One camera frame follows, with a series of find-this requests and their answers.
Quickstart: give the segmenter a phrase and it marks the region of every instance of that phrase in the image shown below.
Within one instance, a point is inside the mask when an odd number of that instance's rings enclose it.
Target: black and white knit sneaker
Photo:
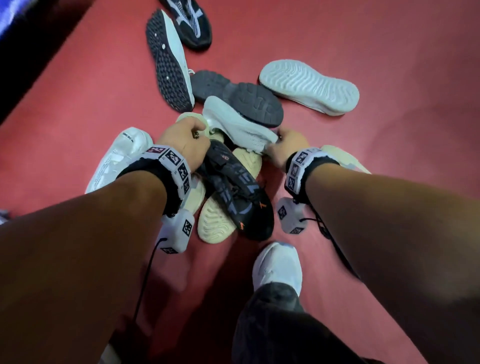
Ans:
[[[207,49],[212,44],[212,27],[203,9],[195,0],[160,0],[175,19],[181,41],[193,50]]]
[[[178,112],[192,111],[195,99],[183,46],[172,20],[163,10],[157,10],[148,20],[146,36],[163,98]]]
[[[216,191],[218,204],[248,239],[272,236],[274,214],[265,190],[225,144],[210,141],[204,162],[197,170]]]

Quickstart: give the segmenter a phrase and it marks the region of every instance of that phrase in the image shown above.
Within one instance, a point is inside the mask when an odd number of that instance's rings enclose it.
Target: foot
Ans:
[[[300,296],[302,272],[297,250],[287,243],[271,243],[253,264],[253,289],[271,282],[285,283]]]

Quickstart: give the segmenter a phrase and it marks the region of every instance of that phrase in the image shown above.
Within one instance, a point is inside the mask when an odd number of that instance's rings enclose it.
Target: shoe upper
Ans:
[[[252,240],[272,236],[274,214],[265,190],[221,142],[211,140],[198,172],[216,191],[216,200],[237,228]]]
[[[212,44],[212,27],[203,9],[195,0],[160,0],[174,17],[174,24],[183,44],[193,50]]]

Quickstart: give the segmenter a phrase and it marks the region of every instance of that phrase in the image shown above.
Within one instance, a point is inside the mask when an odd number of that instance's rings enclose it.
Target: forearm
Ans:
[[[148,172],[0,228],[0,362],[96,363],[160,228]]]
[[[353,268],[427,359],[461,359],[449,356],[460,344],[457,329],[479,320],[473,306],[458,309],[479,298],[478,201],[331,164],[313,171],[306,191]],[[476,327],[469,335],[479,335]],[[464,348],[470,339],[458,338]]]

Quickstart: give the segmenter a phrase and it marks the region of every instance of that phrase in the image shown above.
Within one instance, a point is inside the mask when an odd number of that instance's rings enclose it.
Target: shoe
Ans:
[[[126,167],[121,162],[125,159],[131,159],[138,153],[143,153],[152,145],[152,138],[143,130],[128,128],[121,132],[100,161],[85,193],[98,190],[113,182]]]
[[[163,10],[153,13],[147,23],[146,36],[163,98],[178,112],[192,111],[195,99],[183,46],[172,20]]]
[[[180,120],[185,118],[197,118],[205,125],[205,130],[202,130],[201,132],[196,132],[197,136],[205,135],[210,139],[215,139],[222,143],[225,141],[225,137],[221,131],[216,130],[214,132],[210,132],[210,127],[208,126],[207,120],[205,120],[202,114],[197,114],[196,112],[184,112],[178,117],[176,122],[179,122]]]
[[[254,291],[264,284],[279,282],[288,284],[300,296],[302,271],[295,247],[287,243],[271,243],[255,260],[252,279]]]
[[[212,44],[212,27],[195,0],[160,0],[175,19],[175,28],[184,45],[193,50]]]
[[[180,208],[184,208],[195,215],[205,199],[205,185],[202,182],[202,178],[197,173],[192,174],[192,184],[190,190],[183,199]]]
[[[342,167],[371,174],[368,169],[360,164],[358,159],[345,150],[337,148],[336,146],[323,146],[320,149],[331,155]]]
[[[259,80],[282,97],[332,116],[352,111],[360,97],[353,83],[323,76],[300,61],[270,62],[260,72]]]
[[[232,152],[212,140],[199,173],[215,188],[198,218],[198,235],[217,244],[239,229],[247,238],[263,241],[273,232],[272,204],[255,178],[262,167],[260,155],[237,148]]]
[[[203,116],[210,130],[220,129],[241,148],[262,153],[267,145],[276,143],[278,135],[264,126],[244,119],[230,105],[216,96],[207,98]]]
[[[209,96],[217,96],[245,118],[267,128],[276,128],[283,120],[280,100],[261,85],[233,84],[212,71],[198,71],[190,81],[196,101],[205,103]]]

